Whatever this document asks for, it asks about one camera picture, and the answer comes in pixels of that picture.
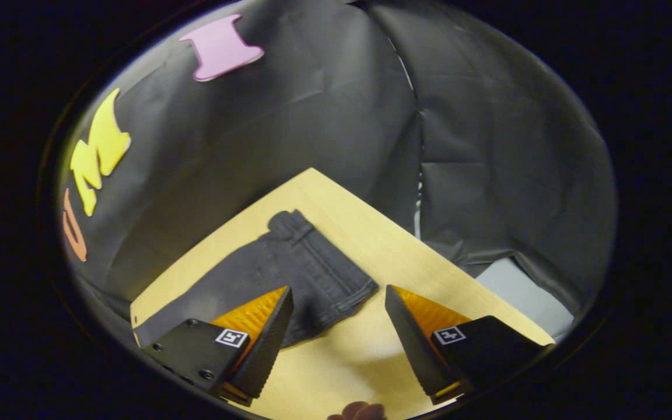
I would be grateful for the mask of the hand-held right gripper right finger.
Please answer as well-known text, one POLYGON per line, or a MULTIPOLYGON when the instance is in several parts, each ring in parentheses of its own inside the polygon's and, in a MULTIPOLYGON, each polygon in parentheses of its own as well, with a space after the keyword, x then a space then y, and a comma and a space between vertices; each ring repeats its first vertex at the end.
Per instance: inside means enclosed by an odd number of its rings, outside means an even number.
POLYGON ((499 385, 550 350, 495 316, 471 319, 397 285, 385 289, 385 310, 435 405, 499 385))

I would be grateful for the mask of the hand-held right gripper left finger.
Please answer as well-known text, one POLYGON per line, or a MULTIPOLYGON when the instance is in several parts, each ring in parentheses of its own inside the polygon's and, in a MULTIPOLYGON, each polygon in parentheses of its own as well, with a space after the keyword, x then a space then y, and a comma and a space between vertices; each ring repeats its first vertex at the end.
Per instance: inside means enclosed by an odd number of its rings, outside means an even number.
POLYGON ((280 287, 213 322, 189 317, 140 348, 209 396, 248 407, 277 361, 293 308, 291 288, 280 287))

